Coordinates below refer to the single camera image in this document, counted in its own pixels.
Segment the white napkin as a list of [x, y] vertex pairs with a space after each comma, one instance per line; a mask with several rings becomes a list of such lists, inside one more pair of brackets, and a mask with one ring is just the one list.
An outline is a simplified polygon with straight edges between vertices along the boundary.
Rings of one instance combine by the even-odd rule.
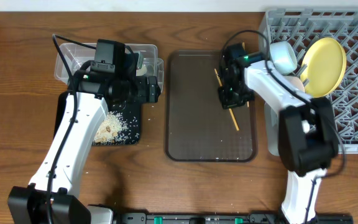
[[143, 64], [142, 66], [141, 66], [141, 68], [138, 68], [137, 70], [136, 70], [136, 76], [138, 77], [138, 76], [143, 76], [143, 75], [145, 75], [147, 73], [147, 66], [146, 66], [146, 64]]

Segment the light blue bowl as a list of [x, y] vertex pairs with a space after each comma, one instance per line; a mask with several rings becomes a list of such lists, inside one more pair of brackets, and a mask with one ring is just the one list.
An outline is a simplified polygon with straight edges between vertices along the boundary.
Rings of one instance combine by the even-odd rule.
[[297, 68], [295, 52], [288, 42], [276, 42], [270, 45], [270, 58], [282, 75], [289, 75]]

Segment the yellow plate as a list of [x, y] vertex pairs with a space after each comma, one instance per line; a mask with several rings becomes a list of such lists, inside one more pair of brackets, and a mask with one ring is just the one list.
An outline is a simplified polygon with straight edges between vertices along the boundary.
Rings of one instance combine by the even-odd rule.
[[342, 45], [334, 38], [317, 40], [306, 52], [300, 80], [305, 92], [320, 98], [334, 91], [344, 78], [347, 58]]

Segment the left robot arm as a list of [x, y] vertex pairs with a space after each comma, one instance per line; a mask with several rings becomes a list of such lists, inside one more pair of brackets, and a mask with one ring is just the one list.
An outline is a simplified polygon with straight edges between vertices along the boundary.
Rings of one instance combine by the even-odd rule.
[[160, 94], [156, 77], [134, 74], [139, 54], [123, 77], [100, 70], [104, 61], [87, 61], [70, 81], [65, 112], [56, 128], [44, 163], [27, 187], [13, 187], [8, 197], [14, 223], [112, 223], [114, 212], [102, 205], [84, 206], [80, 182], [94, 137], [108, 113], [116, 110], [132, 124], [108, 138], [113, 144], [140, 139], [140, 106], [155, 103]]

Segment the pink bowl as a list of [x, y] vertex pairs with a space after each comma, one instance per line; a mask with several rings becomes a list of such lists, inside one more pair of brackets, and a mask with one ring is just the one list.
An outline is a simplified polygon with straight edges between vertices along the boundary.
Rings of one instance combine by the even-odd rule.
[[298, 77], [286, 76], [285, 77], [296, 89], [304, 92], [305, 88], [303, 82]]

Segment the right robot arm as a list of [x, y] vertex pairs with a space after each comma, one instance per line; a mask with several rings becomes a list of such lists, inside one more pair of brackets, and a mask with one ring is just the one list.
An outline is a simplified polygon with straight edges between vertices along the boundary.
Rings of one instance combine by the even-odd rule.
[[287, 223], [311, 223], [319, 186], [330, 177], [339, 150], [331, 103], [297, 89], [266, 53], [223, 50], [218, 69], [223, 108], [242, 106], [258, 94], [277, 115], [277, 149], [288, 171], [282, 215]]

